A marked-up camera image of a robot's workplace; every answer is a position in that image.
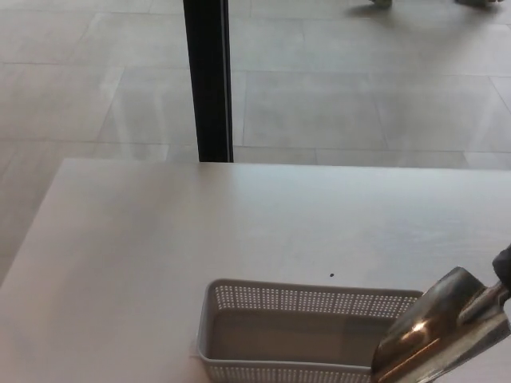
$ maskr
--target gray floor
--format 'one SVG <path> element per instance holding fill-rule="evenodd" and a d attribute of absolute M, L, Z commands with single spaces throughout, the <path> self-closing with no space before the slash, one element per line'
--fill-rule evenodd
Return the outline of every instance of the gray floor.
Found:
<path fill-rule="evenodd" d="M 236 160 L 511 167 L 511 2 L 230 0 Z M 0 280 L 68 156 L 196 161 L 181 0 L 0 0 Z"/>

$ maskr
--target black metal post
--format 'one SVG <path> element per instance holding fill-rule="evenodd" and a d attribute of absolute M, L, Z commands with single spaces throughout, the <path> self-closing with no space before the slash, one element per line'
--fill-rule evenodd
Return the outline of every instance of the black metal post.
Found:
<path fill-rule="evenodd" d="M 232 162 L 228 0 L 183 0 L 200 162 Z"/>

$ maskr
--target floor tile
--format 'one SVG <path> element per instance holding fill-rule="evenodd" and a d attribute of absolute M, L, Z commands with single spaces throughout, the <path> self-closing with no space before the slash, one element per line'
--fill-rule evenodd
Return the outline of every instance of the floor tile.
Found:
<path fill-rule="evenodd" d="M 299 20 L 231 18 L 234 70 L 308 70 Z"/>
<path fill-rule="evenodd" d="M 491 81 L 508 109 L 511 110 L 511 77 L 491 77 Z"/>
<path fill-rule="evenodd" d="M 15 151 L 15 144 L 0 142 L 0 180 L 2 180 L 3 172 L 6 170 Z"/>
<path fill-rule="evenodd" d="M 0 61 L 62 63 L 73 52 L 92 16 L 0 10 Z"/>
<path fill-rule="evenodd" d="M 318 164 L 396 168 L 466 168 L 462 152 L 397 152 L 374 150 L 316 151 Z"/>
<path fill-rule="evenodd" d="M 244 145 L 386 148 L 359 75 L 249 73 Z"/>
<path fill-rule="evenodd" d="M 95 140 L 122 69 L 62 65 L 0 68 L 0 138 Z"/>
<path fill-rule="evenodd" d="M 422 71 L 440 74 L 511 75 L 508 26 L 451 23 L 410 35 L 421 53 Z"/>
<path fill-rule="evenodd" d="M 241 142 L 245 73 L 232 74 L 234 142 Z M 187 69 L 126 69 L 99 136 L 102 142 L 197 145 Z"/>
<path fill-rule="evenodd" d="M 254 0 L 253 18 L 339 19 L 351 12 L 378 12 L 368 0 Z"/>
<path fill-rule="evenodd" d="M 66 157 L 92 157 L 94 144 L 18 143 L 0 181 L 0 258 L 25 238 L 52 179 Z"/>
<path fill-rule="evenodd" d="M 234 147 L 234 162 L 316 165 L 314 149 Z"/>
<path fill-rule="evenodd" d="M 231 73 L 232 89 L 232 143 L 243 144 L 243 129 L 245 119 L 245 96 L 247 93 L 247 74 L 245 72 Z"/>
<path fill-rule="evenodd" d="M 485 8 L 475 8 L 463 5 L 463 0 L 459 0 L 459 2 L 449 2 L 448 8 L 456 22 L 476 26 L 483 24 L 511 24 L 511 4 L 509 2 L 499 2 Z"/>
<path fill-rule="evenodd" d="M 183 14 L 183 0 L 154 0 L 151 5 L 152 14 Z M 250 0 L 229 0 L 231 16 L 249 16 Z"/>
<path fill-rule="evenodd" d="M 188 67 L 184 18 L 97 14 L 71 62 L 88 65 Z"/>
<path fill-rule="evenodd" d="M 510 153 L 481 153 L 466 152 L 466 161 L 472 169 L 484 170 L 510 170 L 511 154 Z"/>
<path fill-rule="evenodd" d="M 420 64 L 407 29 L 380 19 L 303 21 L 306 62 L 314 71 L 413 72 Z"/>
<path fill-rule="evenodd" d="M 170 146 L 167 155 L 168 162 L 196 163 L 199 162 L 197 146 Z"/>
<path fill-rule="evenodd" d="M 3 284 L 3 281 L 6 279 L 6 276 L 9 273 L 9 270 L 13 264 L 13 261 L 14 261 L 14 256 L 0 258 L 0 286 Z"/>
<path fill-rule="evenodd" d="M 148 12 L 152 0 L 0 0 L 0 9 Z"/>
<path fill-rule="evenodd" d="M 104 160 L 165 161 L 167 154 L 168 145 L 100 143 L 96 145 L 93 156 Z"/>
<path fill-rule="evenodd" d="M 389 149 L 511 151 L 511 114 L 487 77 L 373 75 Z"/>

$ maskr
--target white plastic basket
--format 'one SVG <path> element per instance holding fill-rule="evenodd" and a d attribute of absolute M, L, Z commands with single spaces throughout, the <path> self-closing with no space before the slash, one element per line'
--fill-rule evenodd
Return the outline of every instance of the white plastic basket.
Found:
<path fill-rule="evenodd" d="M 198 351 L 214 383 L 369 383 L 370 358 L 422 292 L 221 279 Z"/>

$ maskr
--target perforated basket side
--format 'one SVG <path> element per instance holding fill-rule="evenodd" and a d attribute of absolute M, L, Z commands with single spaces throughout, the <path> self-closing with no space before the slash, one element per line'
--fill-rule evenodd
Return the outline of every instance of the perforated basket side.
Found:
<path fill-rule="evenodd" d="M 422 294 L 408 290 L 219 282 L 212 286 L 218 310 L 282 310 L 397 318 Z"/>
<path fill-rule="evenodd" d="M 370 383 L 369 372 L 289 367 L 209 366 L 215 383 Z"/>

